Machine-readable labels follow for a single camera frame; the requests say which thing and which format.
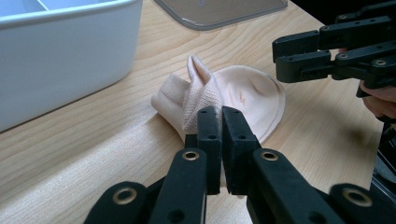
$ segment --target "screw hole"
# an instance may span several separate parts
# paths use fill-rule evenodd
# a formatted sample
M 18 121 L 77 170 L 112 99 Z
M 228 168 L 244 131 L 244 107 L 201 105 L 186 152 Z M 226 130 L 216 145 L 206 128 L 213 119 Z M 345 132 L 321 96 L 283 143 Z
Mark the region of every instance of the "screw hole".
M 343 189 L 342 193 L 348 201 L 356 204 L 357 206 L 370 207 L 373 205 L 371 198 L 358 189 L 346 188 Z
M 174 210 L 168 214 L 168 219 L 171 223 L 179 223 L 184 219 L 184 213 L 180 210 Z
M 326 217 L 324 217 L 321 213 L 312 212 L 309 215 L 309 220 L 315 224 L 324 224 L 327 223 Z
M 268 161 L 277 161 L 278 156 L 272 152 L 262 152 L 262 158 Z
M 195 161 L 199 158 L 199 154 L 194 151 L 188 151 L 183 153 L 183 159 L 186 161 Z
M 122 188 L 113 194 L 113 202 L 119 205 L 131 203 L 137 196 L 137 192 L 132 188 Z
M 375 64 L 376 64 L 376 65 L 379 65 L 379 66 L 382 66 L 382 65 L 387 64 L 387 62 L 385 62 L 385 61 L 383 61 L 383 60 L 377 60 L 377 61 L 375 62 Z

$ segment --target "wood grain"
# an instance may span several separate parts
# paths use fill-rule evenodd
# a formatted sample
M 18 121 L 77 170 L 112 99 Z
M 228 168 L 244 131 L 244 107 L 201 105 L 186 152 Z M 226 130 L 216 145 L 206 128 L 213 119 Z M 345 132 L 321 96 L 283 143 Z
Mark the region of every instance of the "wood grain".
M 166 175 L 183 143 L 150 98 L 170 74 L 188 78 L 189 55 L 212 71 L 243 64 L 274 77 L 272 41 L 320 26 L 289 2 L 277 13 L 198 32 L 144 1 L 126 78 L 0 133 L 0 222 L 82 223 L 110 186 L 152 184 Z M 369 188 L 382 124 L 355 97 L 357 80 L 284 87 L 284 117 L 262 146 L 284 153 L 323 191 L 341 182 Z M 207 223 L 249 223 L 245 200 L 224 191 L 209 197 Z

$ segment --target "human hand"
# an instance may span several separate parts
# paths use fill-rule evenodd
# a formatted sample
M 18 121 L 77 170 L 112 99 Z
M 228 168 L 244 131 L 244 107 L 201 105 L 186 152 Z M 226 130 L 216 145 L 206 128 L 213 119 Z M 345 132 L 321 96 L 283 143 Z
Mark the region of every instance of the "human hand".
M 371 96 L 363 98 L 366 107 L 376 116 L 387 116 L 391 119 L 396 119 L 396 87 L 387 86 L 380 89 L 367 89 L 361 81 L 361 89 Z M 396 124 L 392 124 L 393 129 L 396 130 Z

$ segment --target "white plastic bin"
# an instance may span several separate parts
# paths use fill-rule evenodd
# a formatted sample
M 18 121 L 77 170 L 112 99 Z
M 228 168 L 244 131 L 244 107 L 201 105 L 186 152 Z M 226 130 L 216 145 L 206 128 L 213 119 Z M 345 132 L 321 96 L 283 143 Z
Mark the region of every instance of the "white plastic bin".
M 0 0 L 0 132 L 125 77 L 142 0 Z

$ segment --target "dark floor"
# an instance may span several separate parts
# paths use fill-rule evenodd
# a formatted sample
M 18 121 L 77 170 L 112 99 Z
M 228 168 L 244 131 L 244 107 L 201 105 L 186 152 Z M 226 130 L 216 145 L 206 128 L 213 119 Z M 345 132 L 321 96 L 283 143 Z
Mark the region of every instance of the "dark floor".
M 335 17 L 356 12 L 364 6 L 388 0 L 290 0 L 325 25 L 333 24 Z
M 384 125 L 370 191 L 396 210 L 396 132 Z

